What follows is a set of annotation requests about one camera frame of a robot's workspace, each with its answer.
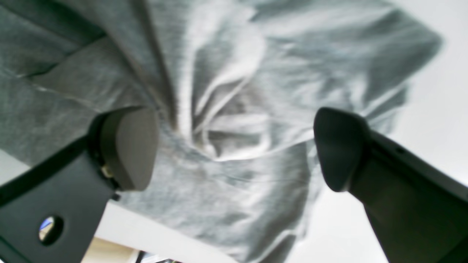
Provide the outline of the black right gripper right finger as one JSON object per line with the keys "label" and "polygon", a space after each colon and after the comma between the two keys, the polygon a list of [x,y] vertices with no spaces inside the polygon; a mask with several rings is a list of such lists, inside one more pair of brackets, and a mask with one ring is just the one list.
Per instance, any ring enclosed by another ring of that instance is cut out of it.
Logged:
{"label": "black right gripper right finger", "polygon": [[370,128],[323,107],[314,140],[328,187],[364,206],[390,263],[466,263],[467,187]]}

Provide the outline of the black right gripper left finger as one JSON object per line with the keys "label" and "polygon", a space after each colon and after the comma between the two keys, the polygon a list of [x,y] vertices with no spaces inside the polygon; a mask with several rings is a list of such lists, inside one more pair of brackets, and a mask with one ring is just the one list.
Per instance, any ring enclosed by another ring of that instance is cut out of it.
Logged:
{"label": "black right gripper left finger", "polygon": [[87,134],[1,186],[4,263],[80,263],[117,191],[151,181],[158,145],[155,110],[97,116]]}

